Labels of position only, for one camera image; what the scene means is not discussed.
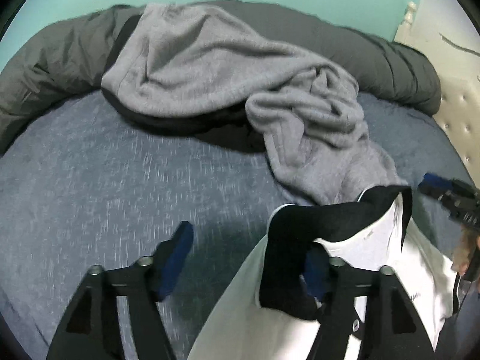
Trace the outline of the person's right hand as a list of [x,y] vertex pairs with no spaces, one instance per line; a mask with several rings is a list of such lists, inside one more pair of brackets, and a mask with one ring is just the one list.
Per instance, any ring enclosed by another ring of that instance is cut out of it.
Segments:
[[474,230],[462,227],[459,242],[453,251],[451,269],[460,276],[465,275],[475,248],[479,248],[479,234]]

